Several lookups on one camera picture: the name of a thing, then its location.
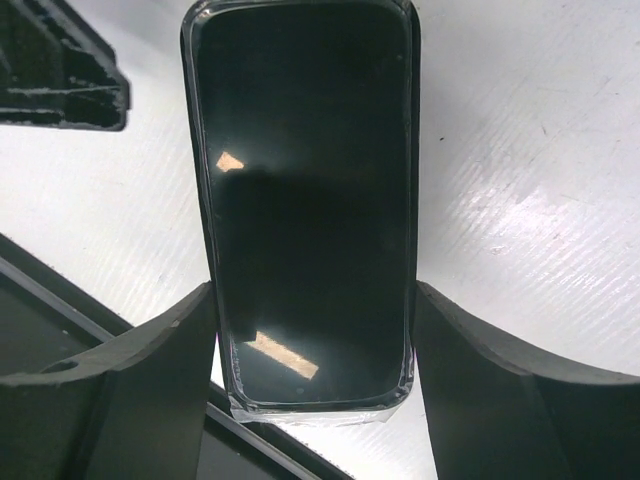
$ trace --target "black plastic mount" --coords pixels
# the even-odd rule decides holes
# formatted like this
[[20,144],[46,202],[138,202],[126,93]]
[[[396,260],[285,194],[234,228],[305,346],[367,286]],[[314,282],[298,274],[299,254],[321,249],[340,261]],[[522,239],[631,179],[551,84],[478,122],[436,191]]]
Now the black plastic mount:
[[640,378],[541,350],[418,286],[414,340],[439,478],[640,478]]
[[63,0],[0,2],[0,124],[122,130],[129,84]]
[[193,478],[214,318],[204,284],[102,345],[0,377],[3,478]]

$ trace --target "black plastic bracket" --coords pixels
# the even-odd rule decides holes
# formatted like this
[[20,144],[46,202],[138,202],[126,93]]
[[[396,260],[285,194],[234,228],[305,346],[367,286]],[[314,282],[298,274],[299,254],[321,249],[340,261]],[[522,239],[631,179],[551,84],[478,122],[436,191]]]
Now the black plastic bracket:
[[125,127],[115,53],[64,0],[5,0],[0,19],[0,124]]
[[[214,308],[215,299],[210,286],[206,289],[208,291],[206,298],[202,298],[201,303],[198,303],[202,316],[197,321],[204,321],[206,318],[208,322],[215,325],[217,318]],[[15,297],[11,300],[7,298],[7,295],[9,297],[15,295]],[[166,315],[173,314],[176,314],[175,309],[167,312]],[[5,403],[2,382],[7,377],[2,377],[2,375],[16,371],[37,374],[51,362],[56,362],[58,365],[54,367],[54,370],[63,370],[65,366],[69,366],[68,363],[65,363],[69,355],[78,355],[81,352],[89,354],[92,351],[89,349],[98,345],[102,345],[98,348],[104,348],[112,341],[123,337],[126,332],[132,334],[133,331],[135,330],[132,330],[131,325],[118,315],[34,258],[10,239],[0,235],[0,332],[2,332],[0,350],[4,354],[0,356],[0,405],[2,406],[0,407],[0,431],[2,432],[0,435],[0,465],[2,465],[3,479],[31,477],[27,475],[28,472],[21,469],[15,469],[11,472],[8,467],[5,469],[5,465],[9,465],[7,462],[16,462],[19,459],[16,455],[16,447],[11,446],[11,442],[18,441],[19,437],[15,437],[14,440],[14,437],[9,434],[10,423],[7,422],[13,416],[12,414],[20,416],[22,414],[11,410],[10,403]],[[205,342],[208,348],[213,348],[214,335],[215,333],[203,332],[195,340],[196,343],[186,342],[187,345],[183,344],[179,352],[172,348],[166,352],[167,355],[170,355],[167,360],[175,361],[175,364],[166,369],[160,366],[151,368],[145,374],[145,376],[149,376],[149,379],[145,381],[168,382],[167,388],[176,389],[176,392],[167,397],[166,401],[169,401],[173,398],[172,395],[179,393],[182,388],[175,386],[174,382],[181,378],[175,373],[175,368],[187,369],[192,363],[195,364],[196,349],[203,345],[201,342]],[[208,385],[205,400],[208,402],[204,429],[202,422],[199,426],[202,444],[195,478],[203,480],[212,477],[255,478],[256,480],[281,478],[338,480],[350,478],[346,473],[275,425],[235,422],[230,416],[226,392],[217,385],[208,382],[211,356],[199,358],[198,362],[197,370],[209,370],[201,376],[202,385],[205,388]],[[69,369],[68,372],[50,372],[46,375],[49,379],[55,379],[57,375],[70,374],[75,368]],[[169,414],[166,409],[159,409],[165,399],[162,398],[160,391],[155,391],[154,395],[160,395],[160,397],[157,400],[152,399],[152,396],[144,397],[141,401],[151,402],[153,400],[151,410],[156,413],[164,412],[166,415],[153,420],[155,425],[152,426],[151,432],[157,431],[158,425],[164,424],[166,426],[167,422],[172,422],[175,427],[173,438],[181,439],[182,433],[175,433],[176,431],[182,432],[182,426],[180,423],[176,423],[180,421],[180,417]],[[29,412],[23,410],[24,415],[45,415],[45,410],[48,408],[46,395],[32,400],[32,406],[36,405],[36,409]],[[133,397],[130,400],[132,402],[129,405],[138,405],[138,402],[133,401]],[[103,410],[101,411],[104,411],[104,408],[115,408],[104,403],[102,405]],[[65,411],[64,415],[70,415],[70,412]],[[145,418],[149,419],[148,416],[140,416],[138,426]],[[134,433],[141,435],[144,432],[145,430],[142,429]],[[25,431],[24,434],[35,435],[33,439],[35,442],[46,442],[50,441],[56,432],[46,429],[38,432],[36,429],[36,431]],[[33,448],[36,448],[34,452],[37,452],[39,444],[32,443],[32,445]],[[29,464],[32,461],[35,462],[35,459],[29,459]],[[53,467],[50,471],[52,474],[55,473]],[[176,478],[190,477],[181,474]]]
[[541,350],[418,287],[414,340],[439,478],[640,478],[640,378]]
[[214,318],[204,284],[41,373],[0,377],[3,477],[194,477]]

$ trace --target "scratched white surface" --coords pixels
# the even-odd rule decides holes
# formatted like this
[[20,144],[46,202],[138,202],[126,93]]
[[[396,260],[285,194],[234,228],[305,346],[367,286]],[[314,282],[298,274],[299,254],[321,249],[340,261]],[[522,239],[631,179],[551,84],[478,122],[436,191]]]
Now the scratched white surface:
[[[140,324],[209,278],[178,47],[189,2],[71,3],[118,53],[129,126],[0,127],[0,229]],[[418,277],[538,346],[640,374],[640,3],[416,5]],[[435,478],[419,388],[385,425],[289,430],[358,478]]]

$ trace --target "white surface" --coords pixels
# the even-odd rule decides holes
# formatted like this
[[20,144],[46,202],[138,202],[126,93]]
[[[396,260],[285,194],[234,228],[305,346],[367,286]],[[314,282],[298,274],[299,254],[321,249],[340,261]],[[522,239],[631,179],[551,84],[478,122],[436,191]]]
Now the white surface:
[[[129,126],[1,127],[0,229],[140,324],[209,278],[178,47],[189,2],[71,3],[118,53]],[[416,5],[418,277],[538,346],[640,374],[640,3]],[[358,478],[435,478],[419,388],[385,425],[290,431]]]

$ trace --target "black plastic part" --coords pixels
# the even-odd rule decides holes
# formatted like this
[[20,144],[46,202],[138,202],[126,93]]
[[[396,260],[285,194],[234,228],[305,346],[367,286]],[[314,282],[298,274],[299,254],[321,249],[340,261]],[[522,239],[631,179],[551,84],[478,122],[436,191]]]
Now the black plastic part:
[[392,0],[211,1],[185,19],[225,385],[246,411],[410,390],[419,44]]
[[640,478],[640,378],[534,347],[426,284],[414,342],[438,478]]
[[[2,374],[37,372],[132,328],[2,235],[0,270]],[[13,315],[16,310],[19,318]],[[185,356],[190,353],[190,347],[183,352]],[[349,478],[273,425],[236,423],[229,415],[226,393],[213,383],[209,384],[208,401],[197,478]],[[4,448],[8,438],[5,432],[0,424],[0,471],[2,478],[11,478],[3,470],[5,459],[11,456]]]
[[0,123],[122,130],[129,84],[63,0],[0,2]]
[[192,478],[215,332],[205,284],[144,325],[0,378],[3,478]]

